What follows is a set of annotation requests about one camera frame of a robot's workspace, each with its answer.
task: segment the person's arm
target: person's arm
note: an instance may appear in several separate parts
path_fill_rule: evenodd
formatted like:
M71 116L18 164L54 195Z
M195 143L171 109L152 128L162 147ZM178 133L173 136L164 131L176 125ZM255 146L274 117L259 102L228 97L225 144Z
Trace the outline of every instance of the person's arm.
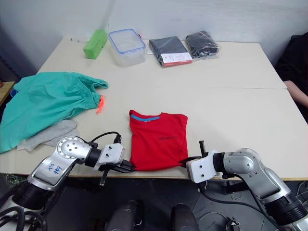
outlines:
M301 105L304 105L306 108L308 108L308 96L302 92L297 85L295 85L294 82L287 80L284 81L285 85L288 87L288 91L291 95L291 97L294 99L294 101L300 103Z

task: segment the gray cloth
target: gray cloth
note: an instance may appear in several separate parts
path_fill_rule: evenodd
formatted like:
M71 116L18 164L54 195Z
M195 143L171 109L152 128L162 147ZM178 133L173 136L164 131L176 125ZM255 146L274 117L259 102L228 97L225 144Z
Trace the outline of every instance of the gray cloth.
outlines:
M79 132L76 130L77 123L73 120L65 119L59 123L50 126L29 139L23 140L18 146L17 150L27 149L32 151L39 144L56 147L57 143L66 136L78 136Z

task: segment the white table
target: white table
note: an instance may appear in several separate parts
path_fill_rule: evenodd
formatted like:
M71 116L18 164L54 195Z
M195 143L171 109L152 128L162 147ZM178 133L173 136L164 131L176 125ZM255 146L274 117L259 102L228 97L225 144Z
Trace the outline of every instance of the white table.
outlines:
M110 83L108 89L98 90L105 96L103 111L97 115L96 110L88 110L74 120L78 122L81 137L86 140L103 132L118 131L123 136L127 160L131 142L130 109L145 115L182 113L189 118L189 155L200 155L199 140L205 141L207 150L235 151L249 147L284 180L307 179L307 124L263 51L258 44L220 45L224 53L213 60L161 68L153 56L147 55L147 61L142 64L120 68L110 59L109 46L97 60L87 60L82 51L84 44L63 39L40 72L75 71ZM234 54L231 58L228 51L233 49L245 50L243 54L254 59L245 59L243 54ZM251 68L262 63L264 68L239 68L243 63ZM233 68L237 70L236 75L230 72ZM229 75L224 71L225 75L221 76L223 70L228 70ZM113 136L104 137L99 144L112 140ZM31 153L13 149L0 154L0 172L29 174L53 150L40 145ZM76 165L71 175L99 176L101 173ZM125 175L110 171L109 176L186 178L187 173L184 168L176 167Z

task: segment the person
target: person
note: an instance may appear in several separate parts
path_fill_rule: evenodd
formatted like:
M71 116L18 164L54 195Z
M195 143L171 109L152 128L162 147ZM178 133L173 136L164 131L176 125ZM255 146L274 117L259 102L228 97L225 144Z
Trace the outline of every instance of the person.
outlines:
M308 121L307 52L308 32L302 36L292 36L275 67L306 122Z

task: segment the blue container lid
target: blue container lid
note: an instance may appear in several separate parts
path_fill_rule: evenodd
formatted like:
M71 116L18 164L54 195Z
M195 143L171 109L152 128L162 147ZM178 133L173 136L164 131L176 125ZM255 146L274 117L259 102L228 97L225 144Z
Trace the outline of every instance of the blue container lid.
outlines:
M133 29L113 31L108 36L111 44L120 54L145 49L144 42Z

